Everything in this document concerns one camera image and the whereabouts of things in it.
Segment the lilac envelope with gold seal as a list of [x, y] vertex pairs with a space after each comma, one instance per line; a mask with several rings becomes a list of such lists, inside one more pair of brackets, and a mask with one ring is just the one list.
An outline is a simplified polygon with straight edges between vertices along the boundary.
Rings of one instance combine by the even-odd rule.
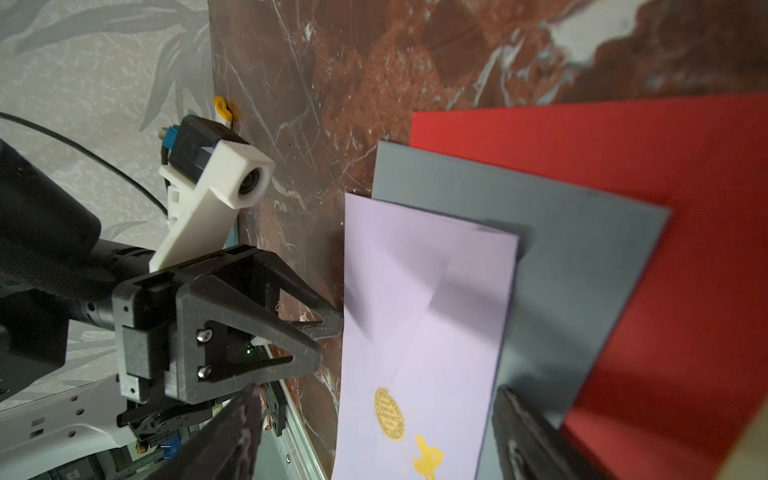
[[472, 479], [518, 239], [357, 195], [345, 199], [336, 479]]

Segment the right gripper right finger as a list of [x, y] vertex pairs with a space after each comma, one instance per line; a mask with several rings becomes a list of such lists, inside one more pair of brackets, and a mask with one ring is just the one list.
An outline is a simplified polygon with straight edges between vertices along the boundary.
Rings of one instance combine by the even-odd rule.
[[606, 474], [510, 386], [496, 391], [492, 425], [504, 479], [588, 480]]

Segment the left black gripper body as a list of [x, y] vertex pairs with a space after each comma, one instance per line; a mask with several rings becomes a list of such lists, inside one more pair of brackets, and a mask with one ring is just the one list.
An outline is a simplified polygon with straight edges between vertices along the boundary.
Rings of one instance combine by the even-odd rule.
[[165, 394], [169, 370], [169, 330], [177, 320], [176, 295], [202, 276], [217, 277], [256, 301], [252, 255], [244, 245], [191, 261], [169, 271], [148, 271], [149, 251], [120, 246], [112, 254], [118, 288], [112, 295], [112, 325], [118, 338], [120, 385], [129, 398], [118, 418], [141, 443], [158, 442], [166, 432], [211, 417], [215, 405], [232, 397], [188, 404]]

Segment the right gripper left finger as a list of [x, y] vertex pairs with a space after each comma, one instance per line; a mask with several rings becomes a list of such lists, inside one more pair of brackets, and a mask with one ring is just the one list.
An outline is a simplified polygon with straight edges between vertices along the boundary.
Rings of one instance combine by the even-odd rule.
[[150, 477], [159, 480], [251, 479], [261, 442], [259, 388], [249, 386]]

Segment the grey envelope with gold seal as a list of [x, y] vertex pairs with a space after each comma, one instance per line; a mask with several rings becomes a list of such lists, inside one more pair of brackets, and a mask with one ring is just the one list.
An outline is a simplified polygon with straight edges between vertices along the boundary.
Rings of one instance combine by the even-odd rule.
[[[403, 145], [380, 142], [370, 197], [518, 239], [496, 389], [553, 425], [573, 405], [668, 218], [664, 208]], [[477, 472], [501, 475], [488, 419]]]

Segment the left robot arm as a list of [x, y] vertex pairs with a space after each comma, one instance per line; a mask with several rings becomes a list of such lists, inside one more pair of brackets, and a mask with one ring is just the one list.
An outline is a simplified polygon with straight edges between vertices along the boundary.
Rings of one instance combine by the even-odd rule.
[[249, 479], [264, 387], [315, 372], [342, 314], [279, 256], [227, 247], [274, 162], [223, 121], [169, 128], [160, 173], [170, 230], [156, 250], [105, 240], [99, 220], [13, 147], [1, 147], [1, 396], [65, 362], [71, 321], [115, 335], [119, 372], [1, 416], [1, 475], [62, 466], [202, 422], [158, 479]]

